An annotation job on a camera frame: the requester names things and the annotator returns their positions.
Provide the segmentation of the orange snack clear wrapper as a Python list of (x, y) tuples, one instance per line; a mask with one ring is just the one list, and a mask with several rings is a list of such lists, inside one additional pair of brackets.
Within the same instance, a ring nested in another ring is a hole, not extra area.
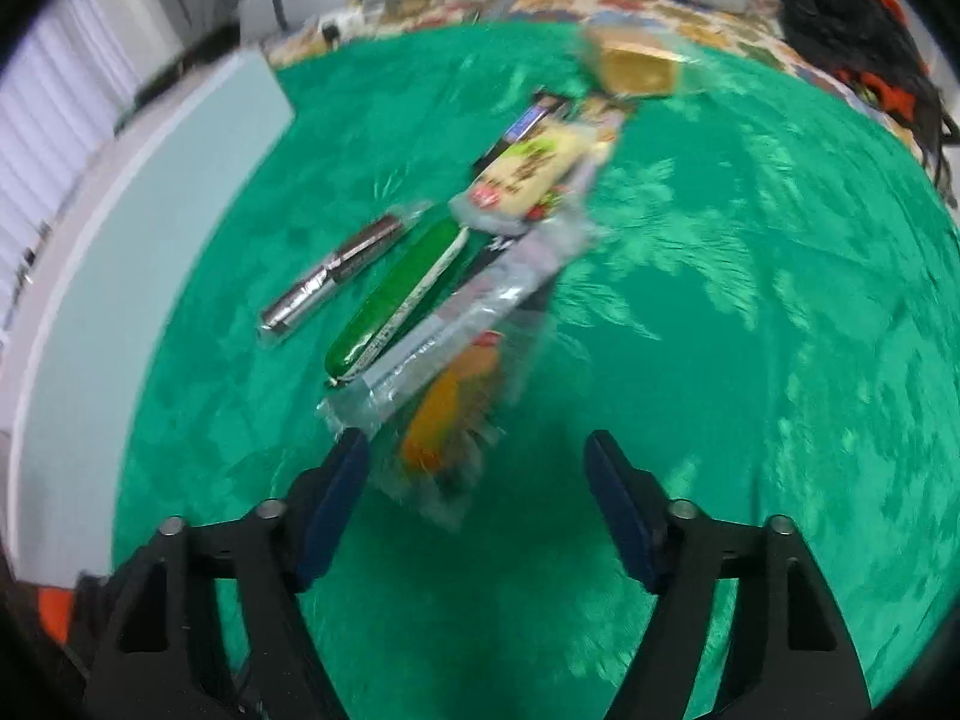
[(517, 309), (467, 344), (387, 422), (376, 488), (436, 527), (459, 530), (555, 330), (545, 310)]

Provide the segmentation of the white storage box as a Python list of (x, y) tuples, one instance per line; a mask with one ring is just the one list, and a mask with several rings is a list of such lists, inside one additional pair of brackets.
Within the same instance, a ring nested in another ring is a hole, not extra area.
[(293, 122), (238, 50), (142, 110), (78, 184), (2, 359), (2, 546), (14, 577), (110, 569), (125, 446), (156, 341), (221, 216)]

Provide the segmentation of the green patterned cloth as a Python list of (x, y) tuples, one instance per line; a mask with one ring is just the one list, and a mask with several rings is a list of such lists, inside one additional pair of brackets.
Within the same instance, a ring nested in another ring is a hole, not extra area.
[[(958, 232), (867, 117), (708, 54), (638, 107), (590, 195), (602, 239), (544, 333), (454, 528), (368, 489), (301, 601), (355, 718), (597, 718), (651, 600), (583, 476), (612, 433), (718, 518), (793, 517), (873, 695), (958, 592)], [(206, 246), (128, 439), (112, 554), (168, 515), (245, 514), (324, 457), (317, 407), (359, 278), (285, 343), (259, 312), (389, 206), (444, 205), (536, 89), (583, 94), (560, 25), (433, 29), (278, 77), (295, 118)]]

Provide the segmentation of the long clear snack packet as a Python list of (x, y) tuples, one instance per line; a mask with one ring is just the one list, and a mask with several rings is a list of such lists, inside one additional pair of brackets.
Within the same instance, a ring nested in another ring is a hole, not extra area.
[(413, 395), (428, 385), (483, 332), (553, 280), (599, 237), (589, 216), (568, 210), (514, 239), (394, 348), (317, 407), (334, 436), (358, 429), (374, 437)]

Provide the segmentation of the green stick snack packet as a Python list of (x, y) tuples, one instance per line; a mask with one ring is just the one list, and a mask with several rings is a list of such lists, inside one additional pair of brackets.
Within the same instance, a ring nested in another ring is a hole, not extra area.
[(348, 320), (325, 356), (325, 372), (340, 385), (373, 364), (398, 330), (455, 264), (469, 230), (452, 218), (438, 221), (405, 252)]

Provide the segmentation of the yellow rice cracker packet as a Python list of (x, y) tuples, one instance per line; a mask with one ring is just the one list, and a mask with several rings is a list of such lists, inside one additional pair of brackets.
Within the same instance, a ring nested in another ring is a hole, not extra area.
[(589, 153), (597, 135), (596, 127), (547, 117), (449, 200), (451, 215), (473, 231), (523, 234), (529, 211)]

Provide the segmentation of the dark chocolate bar packet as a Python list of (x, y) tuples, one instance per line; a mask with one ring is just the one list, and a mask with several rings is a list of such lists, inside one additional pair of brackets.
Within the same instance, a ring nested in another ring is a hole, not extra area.
[(573, 103), (574, 99), (566, 94), (551, 93), (545, 88), (537, 89), (530, 98), (530, 104), (523, 110), (523, 114), (501, 133), (500, 138), (480, 158), (473, 161), (472, 176), (480, 176), (498, 156), (505, 153), (506, 149), (524, 140), (545, 117), (549, 115), (565, 117), (573, 107)]

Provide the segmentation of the yellow cake clear wrapper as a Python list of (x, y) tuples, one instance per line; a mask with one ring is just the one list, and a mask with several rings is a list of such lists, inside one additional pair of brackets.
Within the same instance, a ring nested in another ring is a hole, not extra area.
[(587, 25), (581, 57), (605, 93), (670, 98), (703, 93), (704, 63), (692, 44), (636, 25)]

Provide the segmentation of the black and orange jacket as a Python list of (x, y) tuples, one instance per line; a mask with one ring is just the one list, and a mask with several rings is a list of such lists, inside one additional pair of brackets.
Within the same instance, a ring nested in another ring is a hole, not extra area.
[(949, 114), (898, 0), (779, 0), (782, 32), (797, 54), (826, 71), (913, 135), (949, 210), (958, 208), (947, 149), (958, 145)]

